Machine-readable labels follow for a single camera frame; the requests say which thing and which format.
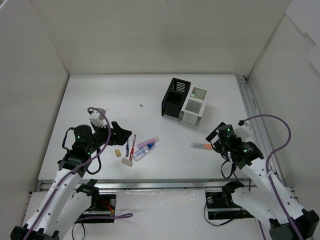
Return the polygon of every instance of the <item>black box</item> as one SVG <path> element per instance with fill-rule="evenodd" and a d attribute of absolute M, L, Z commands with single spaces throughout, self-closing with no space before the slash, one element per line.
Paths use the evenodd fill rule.
<path fill-rule="evenodd" d="M 172 81 L 162 100 L 161 116 L 169 115 L 174 118 L 179 118 L 180 111 L 187 98 L 191 82 L 172 78 Z"/>

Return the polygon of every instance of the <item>white box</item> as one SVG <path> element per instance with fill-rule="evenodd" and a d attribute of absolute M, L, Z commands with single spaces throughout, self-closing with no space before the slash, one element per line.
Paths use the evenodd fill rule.
<path fill-rule="evenodd" d="M 191 85 L 182 106 L 179 124 L 198 128 L 210 91 Z"/>

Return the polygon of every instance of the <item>white table surface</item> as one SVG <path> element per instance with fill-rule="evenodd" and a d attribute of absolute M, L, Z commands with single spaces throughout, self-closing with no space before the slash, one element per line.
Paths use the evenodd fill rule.
<path fill-rule="evenodd" d="M 24 221 L 36 211 L 45 194 L 32 194 Z M 203 214 L 204 190 L 120 191 L 116 199 L 115 215 L 133 213 L 133 217 L 114 223 L 85 224 L 86 240 L 262 240 L 253 218 L 220 227 L 209 225 Z M 212 222 L 219 224 L 223 220 Z M 83 237 L 79 224 L 74 237 Z M 71 229 L 64 240 L 72 240 Z"/>
<path fill-rule="evenodd" d="M 161 102 L 173 77 L 210 90 L 197 130 L 180 125 L 177 118 L 161 116 Z M 122 157 L 115 155 L 115 149 L 120 149 L 124 156 L 126 145 L 108 146 L 101 155 L 102 169 L 94 178 L 109 181 L 221 179 L 221 156 L 190 148 L 190 143 L 207 143 L 205 138 L 221 122 L 236 128 L 238 121 L 247 117 L 237 80 L 231 74 L 71 75 L 39 180 L 55 178 L 57 161 L 66 153 L 61 147 L 65 132 L 69 127 L 90 124 L 88 107 L 106 108 L 110 122 L 116 121 L 137 135 L 136 144 L 155 136 L 160 138 L 156 147 L 132 167 L 121 163 Z M 74 140 L 70 132 L 66 146 L 70 148 Z M 98 162 L 93 161 L 89 169 L 97 168 Z M 241 172 L 238 176 L 246 177 Z"/>

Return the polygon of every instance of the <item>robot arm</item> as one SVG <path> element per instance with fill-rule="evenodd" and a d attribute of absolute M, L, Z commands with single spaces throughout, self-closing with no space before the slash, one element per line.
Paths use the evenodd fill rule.
<path fill-rule="evenodd" d="M 236 204 L 246 209 L 251 215 L 269 228 L 273 240 L 297 240 L 298 235 L 281 207 L 272 179 L 280 201 L 297 226 L 303 239 L 310 238 L 319 222 L 315 211 L 306 211 L 286 188 L 281 184 L 275 174 L 266 172 L 266 160 L 261 151 L 252 142 L 243 142 L 234 133 L 231 125 L 221 123 L 206 139 L 211 141 L 216 135 L 218 140 L 212 145 L 213 149 L 224 156 L 228 156 L 233 165 L 242 170 L 263 194 L 263 200 L 256 198 L 245 186 L 235 180 L 222 187 L 222 196 L 227 204 Z"/>
<path fill-rule="evenodd" d="M 58 162 L 59 170 L 52 186 L 25 225 L 13 229 L 11 240 L 61 240 L 79 216 L 88 208 L 94 208 L 99 201 L 99 189 L 94 186 L 97 181 L 91 179 L 87 184 L 82 184 L 67 203 L 92 161 L 91 154 L 102 145 L 125 144 L 132 132 L 120 128 L 115 121 L 111 122 L 113 129 L 108 121 L 108 125 L 104 125 L 106 111 L 89 109 L 93 109 L 89 113 L 95 132 L 92 133 L 88 125 L 74 128 L 75 143 Z"/>

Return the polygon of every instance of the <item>screw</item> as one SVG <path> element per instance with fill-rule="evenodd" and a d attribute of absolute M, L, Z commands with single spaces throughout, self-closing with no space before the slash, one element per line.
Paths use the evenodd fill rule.
<path fill-rule="evenodd" d="M 117 200 L 115 200 L 114 198 L 112 198 L 112 199 L 110 200 L 110 205 L 111 205 L 112 207 L 114 207 L 116 204 L 117 204 Z"/>
<path fill-rule="evenodd" d="M 213 204 L 215 202 L 215 200 L 212 198 L 212 196 L 209 196 L 207 199 L 206 199 L 207 203 L 208 204 Z"/>

